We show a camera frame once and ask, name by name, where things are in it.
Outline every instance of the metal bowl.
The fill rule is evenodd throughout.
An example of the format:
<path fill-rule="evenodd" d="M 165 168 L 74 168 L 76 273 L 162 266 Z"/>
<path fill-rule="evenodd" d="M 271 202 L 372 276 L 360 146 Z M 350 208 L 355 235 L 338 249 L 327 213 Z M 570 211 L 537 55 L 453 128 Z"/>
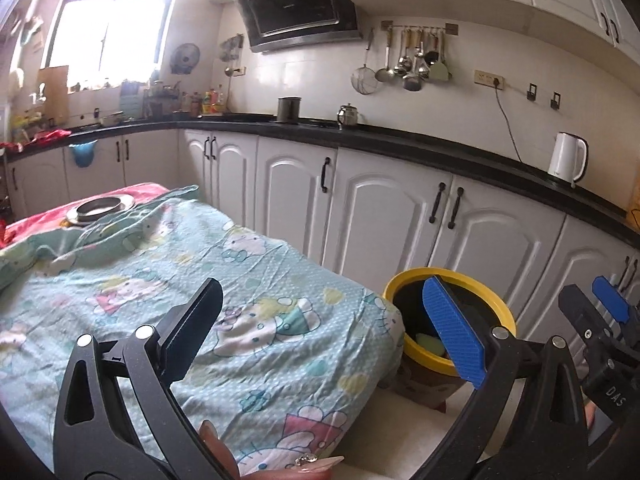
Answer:
<path fill-rule="evenodd" d="M 76 209 L 79 222 L 95 222 L 109 213 L 120 209 L 122 200 L 117 196 L 103 196 L 84 202 Z"/>
<path fill-rule="evenodd" d="M 134 204 L 135 199 L 131 195 L 103 196 L 70 209 L 66 214 L 66 219 L 73 225 L 85 226 L 109 213 L 131 209 Z"/>

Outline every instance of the electrical outlet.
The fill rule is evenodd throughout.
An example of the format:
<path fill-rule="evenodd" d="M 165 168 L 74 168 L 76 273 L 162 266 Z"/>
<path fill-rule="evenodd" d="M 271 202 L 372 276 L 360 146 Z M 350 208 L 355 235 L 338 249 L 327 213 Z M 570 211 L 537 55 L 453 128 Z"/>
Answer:
<path fill-rule="evenodd" d="M 474 72 L 474 83 L 479 85 L 490 86 L 494 88 L 494 79 L 500 81 L 498 85 L 498 90 L 504 90 L 504 78 L 501 75 L 492 74 L 490 72 L 482 72 L 480 70 L 476 70 Z"/>

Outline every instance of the range hood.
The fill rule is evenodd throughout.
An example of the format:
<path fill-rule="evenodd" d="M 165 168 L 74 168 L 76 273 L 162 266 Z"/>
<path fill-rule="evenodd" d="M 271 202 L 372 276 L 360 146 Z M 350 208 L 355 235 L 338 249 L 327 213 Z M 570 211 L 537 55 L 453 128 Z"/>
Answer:
<path fill-rule="evenodd" d="M 235 0 L 252 52 L 360 38 L 351 0 Z"/>

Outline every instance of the bed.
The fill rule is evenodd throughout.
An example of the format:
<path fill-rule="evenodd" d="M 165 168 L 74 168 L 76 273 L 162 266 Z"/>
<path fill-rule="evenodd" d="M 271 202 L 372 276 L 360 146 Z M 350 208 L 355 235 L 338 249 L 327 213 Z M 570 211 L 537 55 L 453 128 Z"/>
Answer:
<path fill-rule="evenodd" d="M 213 421 L 242 474 L 328 456 L 395 373 L 404 328 L 393 305 L 235 225 L 196 187 L 174 190 L 0 251 L 0 401 L 45 464 L 76 338 L 155 324 L 208 277 L 222 284 L 223 311 L 172 392 L 194 427 Z M 121 386 L 142 444 L 161 456 Z"/>

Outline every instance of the fingernail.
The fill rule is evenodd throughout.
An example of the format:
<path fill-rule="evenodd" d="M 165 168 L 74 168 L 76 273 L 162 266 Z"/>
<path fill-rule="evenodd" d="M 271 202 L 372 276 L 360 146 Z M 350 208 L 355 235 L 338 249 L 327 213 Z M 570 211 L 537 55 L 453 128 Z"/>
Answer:
<path fill-rule="evenodd" d="M 216 431 L 216 427 L 211 423 L 210 420 L 203 420 L 202 425 L 200 427 L 199 433 L 209 432 L 215 438 L 218 438 L 218 432 Z"/>
<path fill-rule="evenodd" d="M 308 464 L 293 467 L 291 468 L 293 471 L 299 471 L 301 473 L 322 473 L 324 471 L 329 471 L 334 465 L 339 464 L 344 460 L 343 456 L 332 456 L 331 458 L 321 458 L 320 460 L 316 460 L 315 462 L 310 462 Z"/>

